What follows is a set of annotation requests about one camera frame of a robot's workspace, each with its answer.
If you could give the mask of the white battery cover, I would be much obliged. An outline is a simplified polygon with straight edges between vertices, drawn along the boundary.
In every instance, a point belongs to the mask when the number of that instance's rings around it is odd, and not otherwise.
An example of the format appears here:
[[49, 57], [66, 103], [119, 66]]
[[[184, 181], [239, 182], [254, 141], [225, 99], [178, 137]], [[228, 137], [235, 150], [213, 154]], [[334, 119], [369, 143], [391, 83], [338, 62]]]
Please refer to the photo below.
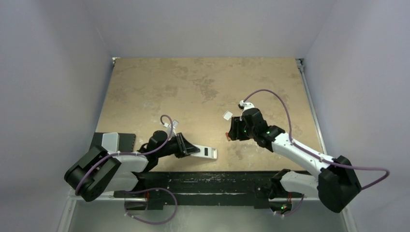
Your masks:
[[231, 113], [230, 111], [226, 111], [226, 112], [223, 114], [222, 117], [223, 117], [225, 120], [229, 121], [229, 120], [232, 118], [232, 116], [233, 116], [233, 113]]

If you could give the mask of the red white remote control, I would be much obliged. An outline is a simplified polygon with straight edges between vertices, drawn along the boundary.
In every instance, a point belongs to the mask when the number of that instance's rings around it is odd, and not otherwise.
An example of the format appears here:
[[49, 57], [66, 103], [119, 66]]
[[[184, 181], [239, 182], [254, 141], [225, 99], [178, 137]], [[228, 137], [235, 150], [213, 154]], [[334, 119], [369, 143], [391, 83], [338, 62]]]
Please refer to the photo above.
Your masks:
[[199, 149], [198, 152], [191, 154], [192, 157], [216, 160], [218, 158], [218, 151], [214, 147], [194, 145]]

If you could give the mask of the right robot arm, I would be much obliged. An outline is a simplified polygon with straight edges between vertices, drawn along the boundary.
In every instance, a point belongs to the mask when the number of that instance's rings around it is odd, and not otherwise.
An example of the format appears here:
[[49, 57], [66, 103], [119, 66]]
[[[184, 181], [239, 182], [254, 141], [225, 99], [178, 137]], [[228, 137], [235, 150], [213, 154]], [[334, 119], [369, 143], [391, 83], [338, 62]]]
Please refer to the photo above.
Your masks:
[[259, 109], [246, 109], [240, 116], [227, 111], [223, 118], [231, 122], [226, 133], [231, 141], [252, 139], [259, 147], [288, 158], [308, 172], [300, 174], [289, 169], [278, 172], [271, 178], [269, 199], [301, 193], [318, 198], [327, 209], [339, 213], [362, 191], [346, 157], [333, 158], [308, 146], [297, 146], [284, 129], [268, 125]]

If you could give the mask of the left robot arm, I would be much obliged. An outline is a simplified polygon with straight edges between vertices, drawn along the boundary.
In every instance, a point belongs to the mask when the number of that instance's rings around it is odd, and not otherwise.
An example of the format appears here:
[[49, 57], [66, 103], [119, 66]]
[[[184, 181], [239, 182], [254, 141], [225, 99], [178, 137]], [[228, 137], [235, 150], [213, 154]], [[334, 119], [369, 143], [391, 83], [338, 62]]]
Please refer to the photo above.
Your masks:
[[144, 184], [139, 181], [138, 173], [152, 170], [159, 158], [171, 155], [184, 158], [203, 151], [208, 149], [188, 142], [181, 133], [170, 136], [157, 130], [137, 152], [110, 154], [103, 146], [94, 146], [68, 169], [64, 180], [86, 202], [108, 191], [125, 191], [137, 198], [144, 193]]

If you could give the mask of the red AAA battery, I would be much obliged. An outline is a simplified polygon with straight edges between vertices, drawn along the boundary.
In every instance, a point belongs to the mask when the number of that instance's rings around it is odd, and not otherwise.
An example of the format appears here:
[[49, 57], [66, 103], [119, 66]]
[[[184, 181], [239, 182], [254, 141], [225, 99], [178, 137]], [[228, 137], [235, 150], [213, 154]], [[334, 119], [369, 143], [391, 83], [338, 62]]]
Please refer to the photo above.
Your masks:
[[225, 133], [225, 135], [226, 135], [227, 140], [231, 141], [231, 138], [229, 137], [229, 134], [227, 132]]

